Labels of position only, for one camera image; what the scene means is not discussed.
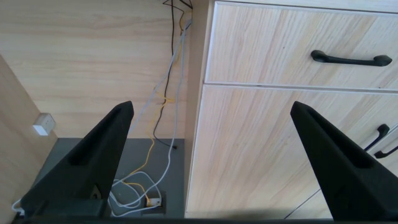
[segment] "wooden panel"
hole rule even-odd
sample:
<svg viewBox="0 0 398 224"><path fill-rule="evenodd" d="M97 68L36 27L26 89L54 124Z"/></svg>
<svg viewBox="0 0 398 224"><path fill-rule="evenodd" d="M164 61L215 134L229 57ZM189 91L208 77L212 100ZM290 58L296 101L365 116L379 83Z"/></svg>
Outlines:
<svg viewBox="0 0 398 224"><path fill-rule="evenodd" d="M290 118L306 103L364 147L398 123L398 95L205 85L188 213L284 218L318 189Z"/></svg>
<svg viewBox="0 0 398 224"><path fill-rule="evenodd" d="M57 136L39 136L39 115L25 89L0 56L0 222L9 223L11 205L32 185Z"/></svg>
<svg viewBox="0 0 398 224"><path fill-rule="evenodd" d="M195 142L198 121L199 102L203 77L205 76L208 55L208 44L214 8L214 1L192 1L195 11L192 12L190 49L195 52L189 58L189 77L187 92L187 114L185 118L184 142L184 202L187 201L190 179L192 150Z"/></svg>
<svg viewBox="0 0 398 224"><path fill-rule="evenodd" d="M398 139L395 139L395 141L392 141L391 144L387 145L386 152L397 146L397 140ZM378 159L377 161L387 167L393 174L398 176L398 153L393 153L390 156ZM319 191L307 202L296 209L288 218L331 218L331 213L322 192Z"/></svg>
<svg viewBox="0 0 398 224"><path fill-rule="evenodd" d="M54 117L59 137L83 137L123 101L131 100L138 114L171 59L171 10L162 2L0 1L0 51L39 110ZM175 2L190 17L190 9ZM175 10L175 42L180 15ZM175 95L179 74L176 63L169 97ZM186 90L187 79L179 114L185 114ZM161 102L156 96L130 138L147 138L146 126ZM174 111L173 104L166 106L157 137L172 137ZM185 117L179 116L178 138L184 137L184 125Z"/></svg>
<svg viewBox="0 0 398 224"><path fill-rule="evenodd" d="M350 9L373 12L398 12L396 0L228 0L230 2L248 2L260 4L278 4L284 6L305 6L330 9Z"/></svg>
<svg viewBox="0 0 398 224"><path fill-rule="evenodd" d="M234 3L216 8L208 83L398 88L397 15ZM310 57L313 50L361 60L385 54L393 61L386 67L320 63Z"/></svg>

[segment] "gray floor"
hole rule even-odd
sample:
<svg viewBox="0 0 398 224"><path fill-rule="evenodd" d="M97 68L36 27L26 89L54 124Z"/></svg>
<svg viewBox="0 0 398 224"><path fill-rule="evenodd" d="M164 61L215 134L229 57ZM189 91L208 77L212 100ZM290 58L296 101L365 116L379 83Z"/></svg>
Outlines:
<svg viewBox="0 0 398 224"><path fill-rule="evenodd" d="M42 170L38 174L36 181L41 179L53 166L55 166L79 141L80 139L59 139L49 154ZM128 139L124 146L115 178L120 179L143 165L151 143L150 139ZM176 139L174 143L177 149L172 151L169 171L158 187L159 190L165 191L166 193L167 210L164 217L183 218L183 139ZM148 173L155 182L159 180L166 168L168 151L169 148L167 146L156 142L147 165L142 169L142 171ZM128 181L138 182L142 184L145 189L152 185L146 176L140 174L131 177ZM142 190L139 187L135 186L134 188L142 194ZM125 186L115 187L113 192L120 202L128 203L136 199L135 193L132 193L132 190ZM125 209L116 207L114 203L112 206L115 214L126 211ZM140 215L140 212L136 212L128 214L126 217L137 217Z"/></svg>

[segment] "white wall outlet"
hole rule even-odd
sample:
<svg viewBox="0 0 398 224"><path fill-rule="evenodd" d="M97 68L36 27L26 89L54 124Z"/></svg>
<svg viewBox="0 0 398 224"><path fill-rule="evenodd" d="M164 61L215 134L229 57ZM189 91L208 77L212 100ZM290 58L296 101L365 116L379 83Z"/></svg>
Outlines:
<svg viewBox="0 0 398 224"><path fill-rule="evenodd" d="M41 113L33 124L33 128L41 136L48 136L55 127L55 121L49 113Z"/></svg>

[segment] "cabinet drawer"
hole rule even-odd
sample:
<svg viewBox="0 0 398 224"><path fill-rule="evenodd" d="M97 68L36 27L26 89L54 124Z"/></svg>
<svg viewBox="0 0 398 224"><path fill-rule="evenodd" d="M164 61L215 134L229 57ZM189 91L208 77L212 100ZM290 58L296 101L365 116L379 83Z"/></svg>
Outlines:
<svg viewBox="0 0 398 224"><path fill-rule="evenodd" d="M398 89L398 16L370 12L216 4L207 83ZM314 61L321 50L385 67Z"/></svg>
<svg viewBox="0 0 398 224"><path fill-rule="evenodd" d="M398 123L398 95L205 85L186 212L284 218L319 189L290 118L294 101L361 147L380 124Z"/></svg>

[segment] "black drawer handle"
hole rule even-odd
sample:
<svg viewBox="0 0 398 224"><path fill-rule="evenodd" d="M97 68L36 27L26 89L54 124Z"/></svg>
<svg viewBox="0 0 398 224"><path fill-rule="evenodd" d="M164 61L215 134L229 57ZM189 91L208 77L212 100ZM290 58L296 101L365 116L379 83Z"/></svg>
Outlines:
<svg viewBox="0 0 398 224"><path fill-rule="evenodd" d="M372 148L372 146L378 143L382 138L384 138L390 131L390 127L386 124L382 124L377 128L377 131L379 132L379 136L364 149L365 152L368 151L370 148Z"/></svg>
<svg viewBox="0 0 398 224"><path fill-rule="evenodd" d="M325 54L321 50L313 50L311 52L311 57L314 61L322 63L342 63L349 65L370 65L378 67L387 66L392 62L392 59L387 55L376 56L373 58L373 60L355 60L355 59L332 57Z"/></svg>
<svg viewBox="0 0 398 224"><path fill-rule="evenodd" d="M395 152L397 149L398 149L398 146L395 147L395 148L393 148L393 149L391 149L391 151L389 151L389 152L387 152L387 153L384 153L384 152L382 152L382 151L379 151L379 152L377 152L377 153L374 154L374 157L376 157L376 159L385 158L385 157L387 157L387 156L390 156L390 155L391 155L393 152Z"/></svg>

